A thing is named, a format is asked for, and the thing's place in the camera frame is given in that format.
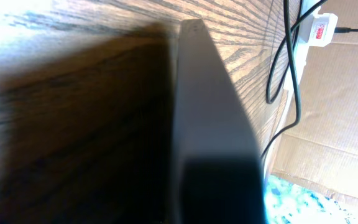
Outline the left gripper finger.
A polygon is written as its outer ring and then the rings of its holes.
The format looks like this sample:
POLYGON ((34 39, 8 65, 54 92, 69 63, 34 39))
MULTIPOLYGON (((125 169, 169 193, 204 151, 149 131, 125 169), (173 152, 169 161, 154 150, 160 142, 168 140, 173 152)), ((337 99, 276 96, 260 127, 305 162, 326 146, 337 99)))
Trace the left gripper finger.
POLYGON ((265 223, 259 146, 200 19, 178 39, 170 161, 172 223, 265 223))

